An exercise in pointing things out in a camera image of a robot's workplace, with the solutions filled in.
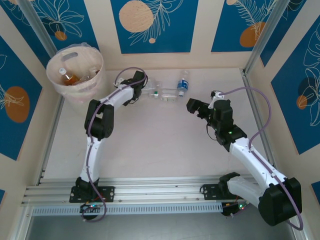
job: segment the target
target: bottle cap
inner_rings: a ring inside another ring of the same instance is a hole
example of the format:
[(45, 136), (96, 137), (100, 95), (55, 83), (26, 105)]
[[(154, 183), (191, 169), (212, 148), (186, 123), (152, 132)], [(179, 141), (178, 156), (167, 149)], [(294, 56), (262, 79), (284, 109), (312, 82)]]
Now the bottle cap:
[(61, 75), (65, 75), (67, 73), (67, 70), (62, 67), (62, 68), (59, 69), (59, 73)]

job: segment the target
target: orange circle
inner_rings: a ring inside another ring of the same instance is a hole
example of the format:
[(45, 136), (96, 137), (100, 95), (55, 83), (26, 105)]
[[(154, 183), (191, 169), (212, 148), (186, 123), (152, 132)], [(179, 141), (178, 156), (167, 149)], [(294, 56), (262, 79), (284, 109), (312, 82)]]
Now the orange circle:
[(154, 23), (154, 15), (144, 2), (131, 0), (120, 9), (119, 20), (128, 32), (140, 33), (150, 28)]
[(298, 97), (298, 99), (296, 100), (296, 105), (298, 106), (299, 109), (303, 110), (306, 108), (308, 104), (308, 100), (305, 96), (301, 95)]
[(226, 0), (226, 4), (228, 5), (234, 5), (236, 4), (237, 0)]
[(244, 30), (240, 37), (240, 45), (245, 48), (254, 47), (265, 25), (265, 22), (258, 22), (255, 25), (250, 26), (246, 30)]
[(4, 95), (4, 99), (7, 101), (5, 104), (6, 114), (12, 121), (21, 124), (27, 120), (30, 100), (28, 93), (22, 87), (10, 87)]
[(67, 40), (67, 35), (63, 31), (56, 31), (54, 36), (60, 41)]

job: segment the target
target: metal floor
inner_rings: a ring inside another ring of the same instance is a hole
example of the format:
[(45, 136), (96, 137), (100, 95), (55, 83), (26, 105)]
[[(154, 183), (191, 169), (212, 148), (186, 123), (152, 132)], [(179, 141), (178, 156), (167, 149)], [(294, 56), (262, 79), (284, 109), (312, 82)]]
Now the metal floor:
[(271, 227), (251, 206), (234, 218), (220, 213), (110, 215), (86, 223), (79, 216), (36, 216), (27, 240), (293, 240), (286, 223)]

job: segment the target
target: decorative wallpaper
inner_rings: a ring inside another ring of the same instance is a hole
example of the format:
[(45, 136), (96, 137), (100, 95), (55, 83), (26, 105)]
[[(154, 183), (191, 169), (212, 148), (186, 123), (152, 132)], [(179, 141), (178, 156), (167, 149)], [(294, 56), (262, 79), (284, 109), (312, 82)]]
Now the decorative wallpaper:
[(282, 14), (281, 19), (279, 20), (278, 24), (273, 30), (273, 33), (270, 39), (268, 40), (267, 44), (265, 45), (260, 55), (260, 58), (264, 66), (266, 66), (267, 63), (269, 62), (270, 58), (276, 51), (278, 45), (286, 35), (288, 29), (296, 19), (296, 16), (302, 9), (305, 2), (306, 0), (291, 0), (289, 2), (284, 13)]
[(320, 143), (320, 16), (271, 84), (299, 154)]
[(320, 205), (320, 181), (311, 184), (315, 197)]
[(122, 54), (189, 53), (198, 0), (111, 0)]
[(17, 3), (12, 0), (0, 0), (0, 6), (6, 12), (12, 23), (18, 29), (42, 65), (46, 67), (50, 57), (45, 48), (42, 46), (36, 33), (31, 28), (29, 22), (21, 12)]
[(0, 153), (17, 160), (41, 85), (0, 37)]
[[(58, 50), (81, 43), (99, 49), (84, 0), (32, 0), (30, 3)], [(0, 5), (46, 67), (50, 57), (17, 2), (0, 0)]]
[(277, 0), (225, 0), (212, 52), (251, 51)]

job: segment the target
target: water bottle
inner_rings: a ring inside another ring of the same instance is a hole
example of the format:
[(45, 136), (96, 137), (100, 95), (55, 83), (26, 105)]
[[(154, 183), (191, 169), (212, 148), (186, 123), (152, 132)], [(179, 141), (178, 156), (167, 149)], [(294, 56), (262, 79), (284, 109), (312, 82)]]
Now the water bottle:
[(183, 97), (185, 95), (185, 92), (188, 91), (189, 74), (190, 73), (187, 70), (182, 70), (181, 73), (180, 73), (180, 78), (179, 78), (179, 81), (178, 81), (178, 85), (176, 87), (180, 97)]

